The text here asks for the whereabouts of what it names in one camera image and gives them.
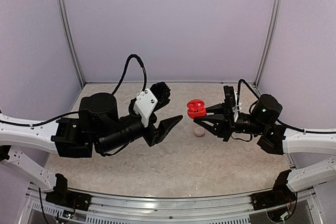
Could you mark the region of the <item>red earbud charging case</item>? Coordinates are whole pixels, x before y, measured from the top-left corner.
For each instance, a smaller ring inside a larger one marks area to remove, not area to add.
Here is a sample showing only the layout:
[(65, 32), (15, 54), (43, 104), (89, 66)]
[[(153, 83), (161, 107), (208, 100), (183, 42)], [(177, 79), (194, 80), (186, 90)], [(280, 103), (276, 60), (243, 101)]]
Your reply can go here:
[(187, 115), (191, 118), (204, 117), (206, 115), (205, 102), (201, 99), (194, 99), (187, 103)]

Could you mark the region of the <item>pink earbud charging case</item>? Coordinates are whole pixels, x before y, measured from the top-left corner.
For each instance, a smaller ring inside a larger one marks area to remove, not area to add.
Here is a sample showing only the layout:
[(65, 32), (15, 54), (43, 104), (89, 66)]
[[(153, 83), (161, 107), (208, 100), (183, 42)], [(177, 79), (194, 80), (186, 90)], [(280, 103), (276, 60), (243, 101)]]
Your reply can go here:
[(202, 127), (196, 127), (193, 132), (196, 137), (205, 136), (205, 129)]

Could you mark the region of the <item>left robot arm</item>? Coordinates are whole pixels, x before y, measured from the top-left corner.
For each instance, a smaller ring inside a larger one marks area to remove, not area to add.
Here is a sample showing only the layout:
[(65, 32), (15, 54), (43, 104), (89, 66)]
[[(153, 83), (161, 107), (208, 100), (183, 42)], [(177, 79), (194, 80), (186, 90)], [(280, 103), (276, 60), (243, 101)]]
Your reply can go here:
[(72, 118), (71, 112), (43, 122), (1, 115), (1, 164), (23, 174), (41, 191), (52, 193), (60, 204), (69, 205), (74, 195), (68, 190), (67, 179), (38, 165), (22, 147), (65, 158), (91, 158), (94, 152), (113, 156), (140, 138), (152, 147), (183, 118), (177, 115), (155, 126), (155, 112), (169, 101), (147, 92), (131, 101), (127, 116), (119, 117), (114, 95), (97, 93), (81, 100), (77, 118)]

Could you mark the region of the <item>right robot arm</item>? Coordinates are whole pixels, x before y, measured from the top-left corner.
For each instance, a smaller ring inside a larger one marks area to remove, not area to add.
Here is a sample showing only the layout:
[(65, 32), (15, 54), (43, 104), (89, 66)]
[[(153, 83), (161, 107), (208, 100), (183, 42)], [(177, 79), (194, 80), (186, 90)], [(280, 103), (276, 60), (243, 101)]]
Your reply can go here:
[(194, 123), (227, 142), (232, 134), (258, 137), (258, 146), (268, 154), (320, 153), (330, 157), (316, 164), (281, 172), (269, 192), (273, 205), (281, 204), (289, 191), (297, 192), (335, 179), (335, 130), (305, 130), (276, 123), (281, 104), (269, 94), (263, 94), (250, 114), (241, 113), (234, 95), (224, 102), (206, 107), (202, 100), (187, 104), (187, 114)]

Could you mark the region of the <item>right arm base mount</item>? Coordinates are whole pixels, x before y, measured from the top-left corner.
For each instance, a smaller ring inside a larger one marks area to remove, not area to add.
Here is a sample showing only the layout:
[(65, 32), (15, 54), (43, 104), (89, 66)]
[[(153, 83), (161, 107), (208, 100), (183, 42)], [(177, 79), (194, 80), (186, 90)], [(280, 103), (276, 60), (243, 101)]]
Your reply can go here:
[(290, 172), (290, 169), (281, 172), (275, 180), (272, 189), (251, 194), (251, 203), (254, 210), (280, 206), (297, 200), (297, 194), (292, 192), (287, 186)]

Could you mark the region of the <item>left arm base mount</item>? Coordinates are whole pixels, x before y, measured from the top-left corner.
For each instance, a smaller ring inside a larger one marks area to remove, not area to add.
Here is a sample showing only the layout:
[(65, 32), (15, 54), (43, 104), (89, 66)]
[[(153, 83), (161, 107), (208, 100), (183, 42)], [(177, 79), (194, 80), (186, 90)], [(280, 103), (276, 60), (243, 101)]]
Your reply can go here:
[(62, 174), (57, 173), (55, 177), (56, 184), (51, 192), (46, 193), (46, 201), (73, 210), (88, 211), (92, 196), (69, 190), (68, 180)]

